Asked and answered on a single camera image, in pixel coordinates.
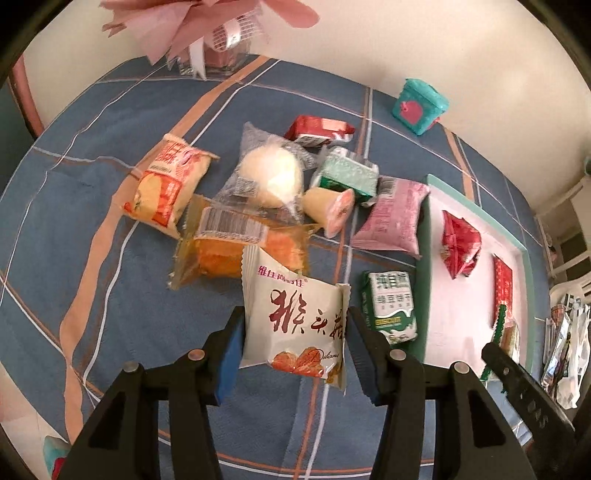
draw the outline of bed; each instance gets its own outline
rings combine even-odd
[[[257,56],[235,77],[208,81],[133,59],[86,89],[27,152],[0,200],[0,361],[27,400],[73,440],[125,361],[146,368],[168,364],[201,347],[242,304],[239,280],[169,290],[175,241],[122,216],[117,205],[122,186],[137,182],[138,163],[165,133],[178,132],[188,114],[182,136],[221,157],[197,188],[207,197],[231,174],[245,122],[282,135],[304,113],[355,126],[352,148],[382,174],[416,181],[431,174],[489,214],[522,243],[531,265],[528,368],[539,378],[548,283],[527,201],[440,124],[415,136],[392,117],[394,101],[326,72]],[[414,281],[417,267],[400,253],[349,246],[367,215],[356,209],[341,236],[315,236],[310,247],[311,276],[350,282],[354,305],[362,271],[404,270]],[[371,405],[349,357],[346,362],[345,396],[264,365],[241,370],[233,394],[210,410],[224,477],[369,476],[385,409]],[[500,386],[490,391],[516,426]],[[161,410],[161,468],[163,478],[172,478],[165,406]],[[429,403],[425,478],[433,461],[433,422]]]

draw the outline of red wrapper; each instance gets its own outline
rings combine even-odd
[[[341,120],[299,115],[285,134],[285,138],[303,147],[345,145],[353,139],[355,127]]]
[[[507,305],[507,317],[513,312],[513,271],[499,257],[493,257],[495,268],[495,308],[493,310],[496,320],[496,313],[501,304]]]
[[[463,218],[457,218],[443,211],[443,238],[441,257],[449,274],[456,278],[459,274],[470,276],[476,267],[482,249],[482,237]]]

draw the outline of wall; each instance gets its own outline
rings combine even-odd
[[[126,32],[107,39],[99,0],[74,0],[25,54],[47,122],[91,81],[136,56]],[[553,35],[517,0],[304,0],[321,16],[288,28],[264,9],[257,53],[397,95],[406,77],[451,101],[442,123],[493,162],[536,207],[581,176],[591,92]]]

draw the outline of pink package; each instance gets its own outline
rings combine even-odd
[[[417,224],[429,187],[412,180],[380,177],[378,200],[369,218],[351,239],[365,250],[400,250],[420,258]]]

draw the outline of yellow snack bag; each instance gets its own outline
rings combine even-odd
[[[318,228],[315,223],[283,226],[193,195],[177,244],[170,287],[177,290],[200,275],[240,278],[245,245],[258,245],[289,270],[306,274],[308,242]]]
[[[203,178],[211,160],[219,157],[191,147],[182,138],[166,134],[164,148],[139,180],[126,215],[179,238],[177,222]]]

